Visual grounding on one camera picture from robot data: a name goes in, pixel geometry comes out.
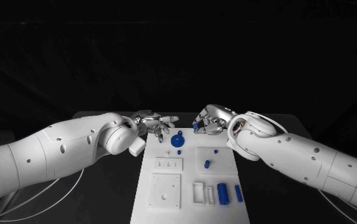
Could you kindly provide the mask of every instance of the cable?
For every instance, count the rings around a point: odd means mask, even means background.
[[[266,117],[264,115],[258,114],[258,113],[254,113],[257,115],[260,115],[261,117],[267,118],[268,121],[271,121],[283,130],[286,133],[289,133],[287,129],[283,127],[283,125],[276,122],[271,118]],[[339,209],[339,207],[333,204],[333,202],[330,201],[330,199],[327,198],[326,194],[320,191],[319,189],[319,192],[322,193],[322,195],[325,196],[325,198],[327,199],[327,201],[332,203],[332,205],[335,206],[335,208],[340,211],[340,213],[350,219],[350,221],[357,224],[357,222],[350,218],[350,216]],[[355,207],[348,201],[345,201],[356,210],[357,210],[357,207]]]
[[[58,201],[51,207],[48,207],[45,210],[42,210],[38,214],[35,214],[35,215],[32,215],[32,216],[29,216],[29,217],[27,217],[27,218],[24,218],[24,219],[18,219],[18,220],[0,220],[0,223],[2,223],[2,222],[14,222],[14,221],[27,220],[27,219],[35,217],[37,215],[42,214],[45,211],[48,211],[48,210],[50,210],[50,209],[51,209],[51,208],[52,208],[52,207],[65,199],[65,197],[67,197],[67,196],[70,195],[70,193],[73,192],[73,190],[74,190],[74,188],[77,187],[77,184],[78,184],[78,182],[80,182],[80,180],[81,180],[81,178],[83,178],[83,174],[84,174],[84,169],[83,169],[80,178],[78,178],[78,180],[77,180],[77,183],[76,183],[73,189],[70,190],[70,192],[67,193],[67,195],[60,199],[60,201]]]
[[[4,213],[0,213],[0,216],[9,214],[12,211],[15,211],[19,207],[22,207],[28,202],[31,202],[52,186],[54,184],[60,181],[60,179],[45,188],[45,190],[37,195],[34,196],[27,202],[24,202],[21,205],[18,205],[16,207],[14,207],[11,210],[5,211]]]
[[[335,206],[335,208],[340,211],[340,213],[350,219],[350,221],[357,224],[357,222],[350,218],[350,216],[337,208],[337,206],[333,204],[333,202],[330,201],[330,199],[327,198],[326,194],[319,190],[319,192],[322,193],[322,195],[325,196],[326,200],[332,203],[332,205]]]

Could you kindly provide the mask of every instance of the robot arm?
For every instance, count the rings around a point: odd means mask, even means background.
[[[322,143],[296,135],[277,134],[274,126],[248,112],[238,115],[208,105],[194,122],[195,133],[217,135],[228,128],[228,146],[250,160],[267,165],[312,187],[357,205],[357,159]]]
[[[64,178],[109,155],[127,149],[139,156],[149,131],[163,140],[162,129],[179,117],[162,117],[150,110],[133,117],[107,113],[55,123],[25,139],[0,146],[0,197],[21,188]]]

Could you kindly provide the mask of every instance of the dark wall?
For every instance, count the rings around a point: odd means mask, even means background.
[[[356,103],[353,0],[2,0],[0,124],[81,110],[294,114],[314,138]]]

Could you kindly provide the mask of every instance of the table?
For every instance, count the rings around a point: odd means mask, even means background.
[[[81,111],[74,118],[107,112]],[[133,114],[124,111],[113,112],[124,116]],[[160,114],[181,116],[176,127],[191,127],[198,116],[198,113]],[[267,114],[267,116],[280,122],[291,133],[310,138],[296,116],[286,114]],[[350,223],[314,188],[273,170],[263,160],[254,162],[242,158],[237,152],[234,154],[251,224]],[[130,223],[143,155],[145,152],[135,157],[126,151],[117,156],[103,157],[86,169],[81,182],[64,201],[48,212],[18,223]],[[52,205],[73,188],[78,176],[80,173],[61,179],[52,189],[29,205],[14,211],[5,219],[24,218]],[[21,190],[14,206],[28,200],[48,185],[50,182],[45,182]],[[339,206],[348,214],[352,214],[352,217],[356,216],[345,203]]]

